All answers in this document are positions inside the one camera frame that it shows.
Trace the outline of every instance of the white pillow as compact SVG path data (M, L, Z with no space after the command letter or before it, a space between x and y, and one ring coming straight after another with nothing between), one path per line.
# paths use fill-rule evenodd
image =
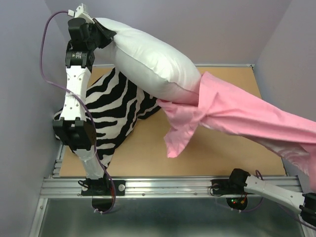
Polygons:
M129 80L161 100L198 102L201 75L187 56L123 23L107 18L96 20L117 33L114 42L104 48L104 53Z

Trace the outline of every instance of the pillow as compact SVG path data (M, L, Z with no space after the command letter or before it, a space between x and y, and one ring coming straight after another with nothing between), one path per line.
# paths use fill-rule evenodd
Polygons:
M137 120L146 119L160 109L155 97L138 88L115 68L87 90L85 104L96 126L97 153L106 167ZM54 119L59 120L60 114L61 110Z
M103 53L129 80L161 100L198 102L201 75L187 56L123 23L107 18L96 20L117 33Z

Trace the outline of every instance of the metal frame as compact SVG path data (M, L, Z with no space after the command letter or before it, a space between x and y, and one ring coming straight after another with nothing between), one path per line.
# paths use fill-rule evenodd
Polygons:
M43 222L47 202L49 198L91 198L81 196L81 186L78 180L82 178L60 178L65 146L60 145L54 170L51 176L44 179L40 191L39 202L32 223L30 237L38 237ZM212 196L209 191L211 180L227 179L224 176L203 177L114 177L114 180L123 179L125 184L125 196L117 198L219 198ZM301 184L297 177L288 176L264 176L264 179L279 187L302 192ZM232 195L221 196L222 198L234 197ZM303 226L305 237L316 237L316 232Z
M225 179L228 177L164 177L164 178L113 178L123 179L125 195L117 198L214 198L210 192L211 180ZM300 182L297 177L265 176L269 183L279 187L301 192ZM80 178L44 179L40 198L91 198L81 196ZM222 198L235 197L224 195Z

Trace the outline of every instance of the screw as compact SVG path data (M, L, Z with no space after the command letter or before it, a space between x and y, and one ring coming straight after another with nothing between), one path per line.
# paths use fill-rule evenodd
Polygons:
M125 185L124 184L120 184L119 186L118 186L118 190L119 191L124 191L125 190Z
M218 186L219 186L219 184L216 184L216 183L213 184L213 190L216 190L216 191L219 190L219 187L218 187Z

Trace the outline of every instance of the table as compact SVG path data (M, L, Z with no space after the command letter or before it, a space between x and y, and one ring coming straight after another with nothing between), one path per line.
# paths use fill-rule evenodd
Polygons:
M94 68L89 85L112 68ZM200 72L230 82L261 98L253 71L243 67L201 67ZM114 177L227 176L234 168L254 174L285 175L281 159L246 138L199 127L177 158L167 158L163 140L169 124L162 110L137 122L133 132L118 147L108 167ZM59 175L84 177L79 158L66 149Z

